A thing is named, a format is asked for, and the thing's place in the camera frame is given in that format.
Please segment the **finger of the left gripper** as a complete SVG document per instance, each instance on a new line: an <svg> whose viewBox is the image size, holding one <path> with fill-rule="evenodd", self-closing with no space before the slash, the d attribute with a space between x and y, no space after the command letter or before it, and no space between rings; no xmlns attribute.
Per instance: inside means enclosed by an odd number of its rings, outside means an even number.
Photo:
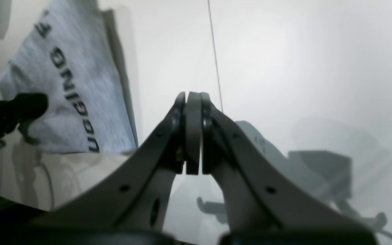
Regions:
<svg viewBox="0 0 392 245"><path fill-rule="evenodd" d="M40 118L48 109L48 97L42 93L20 93L12 100L0 100L0 149L3 138L26 121Z"/></svg>

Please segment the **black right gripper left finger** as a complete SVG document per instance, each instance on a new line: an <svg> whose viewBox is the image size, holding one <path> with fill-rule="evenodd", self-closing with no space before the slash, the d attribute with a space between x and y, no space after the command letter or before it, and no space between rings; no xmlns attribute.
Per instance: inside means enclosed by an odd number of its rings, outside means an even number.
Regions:
<svg viewBox="0 0 392 245"><path fill-rule="evenodd" d="M33 222L46 230L160 230L176 174L198 174L202 99L176 101L136 152L105 180Z"/></svg>

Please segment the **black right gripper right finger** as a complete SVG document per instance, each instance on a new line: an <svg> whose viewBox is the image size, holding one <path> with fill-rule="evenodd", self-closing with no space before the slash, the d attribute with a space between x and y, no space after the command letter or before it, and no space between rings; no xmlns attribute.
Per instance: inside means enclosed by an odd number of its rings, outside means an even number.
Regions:
<svg viewBox="0 0 392 245"><path fill-rule="evenodd" d="M219 184L227 239L373 239L358 221L316 200L263 157L245 133L201 93L202 171Z"/></svg>

